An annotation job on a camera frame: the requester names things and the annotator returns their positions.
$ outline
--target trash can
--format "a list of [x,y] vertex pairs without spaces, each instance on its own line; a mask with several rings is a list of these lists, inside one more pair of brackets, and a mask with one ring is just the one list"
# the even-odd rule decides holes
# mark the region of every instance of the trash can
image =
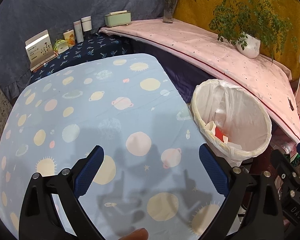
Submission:
[[[259,99],[240,86],[218,79],[201,83],[194,90],[191,111],[209,147],[232,167],[260,155],[269,145],[270,117]],[[227,142],[214,135],[211,123],[228,137]]]

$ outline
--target pink sheet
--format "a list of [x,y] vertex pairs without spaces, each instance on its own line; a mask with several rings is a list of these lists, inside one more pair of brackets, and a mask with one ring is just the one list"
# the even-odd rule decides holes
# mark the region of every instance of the pink sheet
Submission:
[[102,28],[101,32],[154,45],[218,79],[244,87],[260,99],[269,116],[294,142],[300,142],[300,119],[288,77],[261,55],[249,59],[231,44],[217,41],[216,34],[178,20],[173,24],[162,19],[133,21],[128,26]]

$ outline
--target yellow fabric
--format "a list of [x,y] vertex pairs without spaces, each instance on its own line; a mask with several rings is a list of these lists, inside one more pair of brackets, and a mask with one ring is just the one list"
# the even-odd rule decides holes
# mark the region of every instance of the yellow fabric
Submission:
[[[194,0],[179,0],[174,18],[211,31],[209,23],[213,18],[213,10],[220,2],[221,0],[197,0],[197,2]],[[284,52],[282,55],[278,53],[274,57],[276,61],[289,68],[292,79],[297,80],[300,75],[300,2],[298,0],[282,0],[280,3],[273,4],[273,6],[281,17],[289,17],[293,24],[293,31],[288,36]],[[293,36],[298,39],[297,52],[290,42]],[[260,52],[269,56],[265,51],[261,50]]]

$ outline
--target blue fabric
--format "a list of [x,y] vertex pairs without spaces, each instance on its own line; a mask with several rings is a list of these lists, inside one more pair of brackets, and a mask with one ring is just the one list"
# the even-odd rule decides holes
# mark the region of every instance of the blue fabric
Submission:
[[3,0],[0,5],[0,88],[11,100],[30,80],[25,41],[48,30],[51,42],[63,39],[73,22],[91,15],[92,29],[105,26],[110,12],[131,11],[132,20],[163,15],[164,0]]
[[[8,118],[0,141],[0,200],[6,196],[8,204],[0,201],[0,217],[18,236],[10,216],[19,216],[31,175],[58,174],[100,145],[104,162],[79,201],[106,240],[142,227],[149,239],[198,238],[189,221],[197,229],[207,210],[211,221],[225,199],[200,161],[203,143],[155,57],[68,67],[29,85]],[[65,230],[73,232],[53,199]]]
[[56,73],[66,67],[75,66],[83,62],[96,59],[131,54],[129,39],[119,36],[108,36],[100,33],[91,40],[85,40],[59,54],[53,60],[44,64],[42,68],[32,73],[30,84]]

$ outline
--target white bottle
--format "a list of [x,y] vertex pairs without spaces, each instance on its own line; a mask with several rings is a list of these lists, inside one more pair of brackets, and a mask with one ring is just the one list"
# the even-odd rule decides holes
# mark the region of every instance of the white bottle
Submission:
[[73,23],[74,30],[75,30],[75,36],[77,38],[77,43],[83,42],[83,33],[82,33],[82,27],[81,27],[81,21],[76,21]]

